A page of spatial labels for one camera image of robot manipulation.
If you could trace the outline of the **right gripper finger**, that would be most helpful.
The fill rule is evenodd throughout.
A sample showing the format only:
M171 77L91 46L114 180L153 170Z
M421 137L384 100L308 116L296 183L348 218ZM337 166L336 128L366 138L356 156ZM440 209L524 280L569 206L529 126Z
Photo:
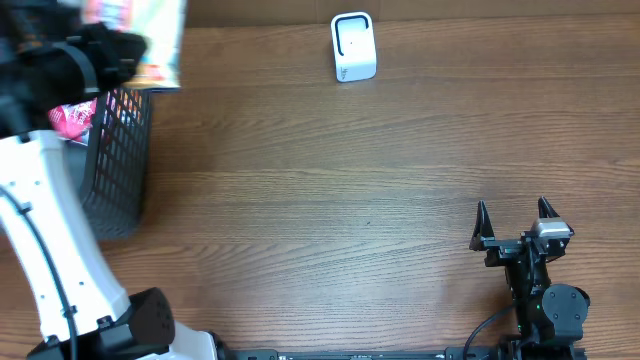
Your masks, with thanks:
M477 205L476 222L473 235L470 240L469 249L473 251L483 251L487 243L495 240L495 233L490 221L489 213L484 200L480 200Z
M537 202L538 206L538 217L543 218L559 218L560 215L554 210L551 206L550 202L546 199L545 196L541 196Z

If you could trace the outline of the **purple red pad package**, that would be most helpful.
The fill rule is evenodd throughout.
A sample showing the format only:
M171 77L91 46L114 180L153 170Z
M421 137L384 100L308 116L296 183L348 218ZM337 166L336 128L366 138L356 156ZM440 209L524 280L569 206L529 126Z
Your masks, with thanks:
M48 112L49 120L61 139L87 145L96 105L96 99L76 105L60 105Z

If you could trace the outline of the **yellow wipes package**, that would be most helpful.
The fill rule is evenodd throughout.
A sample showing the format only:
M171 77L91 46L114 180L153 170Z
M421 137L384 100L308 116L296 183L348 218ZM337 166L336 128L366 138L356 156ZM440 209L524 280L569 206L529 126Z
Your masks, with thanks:
M179 59L187 0L84 0L86 23L141 35L147 50L126 87L165 91L180 88Z

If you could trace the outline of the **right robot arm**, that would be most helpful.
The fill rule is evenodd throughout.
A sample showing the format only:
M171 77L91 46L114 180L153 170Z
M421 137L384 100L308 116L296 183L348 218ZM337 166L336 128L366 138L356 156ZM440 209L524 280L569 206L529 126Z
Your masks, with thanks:
M584 336L583 324L591 305L582 289L554 284L547 264L565 255L573 228L545 197L538 199L538 218L519 238L499 240L484 201L477 206L476 223L469 249L484 252L487 267L502 267L512 303L480 325L467 338L461 357L483 359L584 359L586 351L575 343ZM518 333L503 336L482 353L472 348L476 336L489 325L513 312Z

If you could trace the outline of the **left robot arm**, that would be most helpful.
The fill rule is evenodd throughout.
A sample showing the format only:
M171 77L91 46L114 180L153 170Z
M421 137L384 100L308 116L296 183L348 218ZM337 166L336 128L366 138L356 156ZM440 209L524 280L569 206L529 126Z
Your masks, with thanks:
M30 284L42 342L34 359L206 359L215 337L173 317L161 290L129 294L107 265L48 113L130 80L145 40L100 23L28 47L1 24L1 224Z

